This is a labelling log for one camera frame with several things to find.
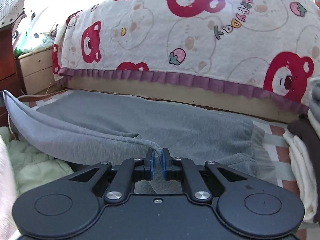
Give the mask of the light green garment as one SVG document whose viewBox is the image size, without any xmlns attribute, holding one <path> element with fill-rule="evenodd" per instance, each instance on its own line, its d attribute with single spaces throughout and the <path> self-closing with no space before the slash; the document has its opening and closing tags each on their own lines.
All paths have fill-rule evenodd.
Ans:
<svg viewBox="0 0 320 240">
<path fill-rule="evenodd" d="M 1 127 L 1 137 L 8 151 L 18 195 L 73 173 L 65 161 L 13 139 L 8 127 Z"/>
</svg>

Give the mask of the dark brown folded garment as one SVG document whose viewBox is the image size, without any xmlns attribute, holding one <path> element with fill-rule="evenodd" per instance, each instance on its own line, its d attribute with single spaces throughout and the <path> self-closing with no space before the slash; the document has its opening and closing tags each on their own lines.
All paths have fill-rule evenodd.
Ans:
<svg viewBox="0 0 320 240">
<path fill-rule="evenodd" d="M 319 137 L 311 126 L 308 117 L 304 114 L 299 116 L 299 120 L 295 120 L 288 125 L 289 131 L 293 135 L 297 135 L 304 142 L 307 149 L 307 155 L 311 160 L 311 171 L 315 174 L 316 182 L 316 213 L 313 218 L 315 223 L 319 223 Z"/>
</svg>

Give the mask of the beige wooden nightstand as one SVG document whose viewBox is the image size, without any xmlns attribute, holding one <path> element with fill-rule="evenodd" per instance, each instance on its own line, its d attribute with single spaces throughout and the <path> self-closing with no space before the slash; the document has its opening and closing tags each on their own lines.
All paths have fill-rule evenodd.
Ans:
<svg viewBox="0 0 320 240">
<path fill-rule="evenodd" d="M 62 89 L 54 80 L 52 52 L 53 47 L 49 47 L 23 54 L 16 59 L 23 94 L 45 95 Z"/>
</svg>

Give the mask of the beige folded garment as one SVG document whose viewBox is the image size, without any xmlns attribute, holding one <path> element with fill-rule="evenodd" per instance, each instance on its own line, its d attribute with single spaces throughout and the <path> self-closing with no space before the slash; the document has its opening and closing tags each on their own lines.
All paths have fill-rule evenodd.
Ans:
<svg viewBox="0 0 320 240">
<path fill-rule="evenodd" d="M 313 116 L 313 114 L 310 110 L 308 110 L 307 116 L 308 116 L 308 120 L 309 120 L 311 126 L 315 130 L 317 136 L 320 138 L 320 123 L 319 123 L 319 121 L 316 120 L 316 118 Z"/>
</svg>

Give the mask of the dark grey folded garment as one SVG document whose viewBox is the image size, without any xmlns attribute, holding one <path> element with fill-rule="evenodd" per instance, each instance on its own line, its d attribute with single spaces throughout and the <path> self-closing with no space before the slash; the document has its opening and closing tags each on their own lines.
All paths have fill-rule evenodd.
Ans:
<svg viewBox="0 0 320 240">
<path fill-rule="evenodd" d="M 319 112 L 319 76 L 310 79 L 311 97 L 309 107 L 312 112 Z"/>
</svg>

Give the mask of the red-brown wooden cabinet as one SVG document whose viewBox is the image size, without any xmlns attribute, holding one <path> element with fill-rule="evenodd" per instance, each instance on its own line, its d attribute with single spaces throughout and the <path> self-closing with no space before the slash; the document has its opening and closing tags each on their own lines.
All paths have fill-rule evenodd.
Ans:
<svg viewBox="0 0 320 240">
<path fill-rule="evenodd" d="M 11 35 L 11 27 L 5 27 L 1 30 L 1 91 L 7 90 L 15 97 L 18 97 L 22 95 L 22 87 L 17 74 Z"/>
</svg>

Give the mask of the bear print headboard cover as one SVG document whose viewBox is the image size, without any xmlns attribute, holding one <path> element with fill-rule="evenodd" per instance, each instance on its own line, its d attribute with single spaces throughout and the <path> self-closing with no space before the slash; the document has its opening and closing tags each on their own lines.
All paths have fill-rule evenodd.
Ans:
<svg viewBox="0 0 320 240">
<path fill-rule="evenodd" d="M 319 78 L 312 0 L 106 0 L 67 18 L 53 75 L 199 87 L 303 113 Z"/>
</svg>

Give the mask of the patterned pillow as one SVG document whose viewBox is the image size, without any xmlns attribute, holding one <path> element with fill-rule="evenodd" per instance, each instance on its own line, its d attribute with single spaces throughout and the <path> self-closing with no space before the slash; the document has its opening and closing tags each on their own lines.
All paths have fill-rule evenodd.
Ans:
<svg viewBox="0 0 320 240">
<path fill-rule="evenodd" d="M 13 24 L 24 13 L 24 0 L 1 0 L 1 28 Z"/>
</svg>

